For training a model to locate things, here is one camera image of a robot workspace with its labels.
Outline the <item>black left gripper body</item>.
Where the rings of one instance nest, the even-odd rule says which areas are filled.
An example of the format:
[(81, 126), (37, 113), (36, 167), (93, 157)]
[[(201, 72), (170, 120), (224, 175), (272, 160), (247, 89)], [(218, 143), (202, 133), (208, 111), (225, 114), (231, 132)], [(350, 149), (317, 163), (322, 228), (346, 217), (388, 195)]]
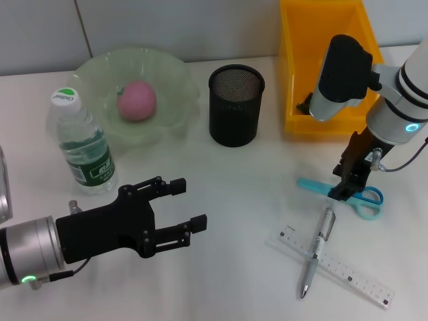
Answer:
[(153, 192), (131, 185), (119, 188), (109, 205), (56, 220), (60, 247), (71, 264), (120, 248), (129, 248), (141, 258), (155, 255)]

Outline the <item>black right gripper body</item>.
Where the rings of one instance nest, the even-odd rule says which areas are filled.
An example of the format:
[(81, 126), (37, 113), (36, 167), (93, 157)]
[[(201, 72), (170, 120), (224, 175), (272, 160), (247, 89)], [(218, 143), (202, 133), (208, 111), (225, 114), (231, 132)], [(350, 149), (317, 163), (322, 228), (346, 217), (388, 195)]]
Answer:
[(371, 161), (366, 157), (376, 148), (381, 149), (383, 158), (389, 152), (389, 144), (378, 139), (368, 128), (351, 136), (346, 156), (348, 182), (355, 187), (364, 187), (370, 175)]

